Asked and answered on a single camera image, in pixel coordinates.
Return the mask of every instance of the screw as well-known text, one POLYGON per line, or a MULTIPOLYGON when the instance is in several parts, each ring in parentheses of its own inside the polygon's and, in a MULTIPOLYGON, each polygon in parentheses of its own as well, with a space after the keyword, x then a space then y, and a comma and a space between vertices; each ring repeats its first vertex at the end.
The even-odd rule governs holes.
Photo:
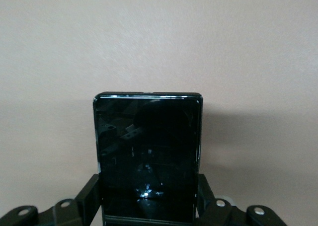
POLYGON ((21 210, 21 211, 19 211, 18 215, 19 216, 26 215, 29 211, 30 211, 29 209, 21 210))
POLYGON ((255 207, 254 208, 254 212, 256 214, 258 214, 258 215, 264 215, 265 214, 265 211, 262 208, 260 208, 260 207, 255 207))
POLYGON ((225 206, 225 202, 223 200, 217 200, 217 206, 224 207, 225 206))
POLYGON ((69 206, 70 204, 71 204, 70 201, 64 201, 63 203, 61 203, 61 207, 65 208, 65 207, 69 206))

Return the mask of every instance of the phone screen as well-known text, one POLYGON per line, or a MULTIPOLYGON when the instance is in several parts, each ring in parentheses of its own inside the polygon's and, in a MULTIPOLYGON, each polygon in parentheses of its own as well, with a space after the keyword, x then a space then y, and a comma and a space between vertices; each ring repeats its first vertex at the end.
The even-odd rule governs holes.
POLYGON ((192 222, 202 96, 106 92, 93 104, 105 219, 192 222))

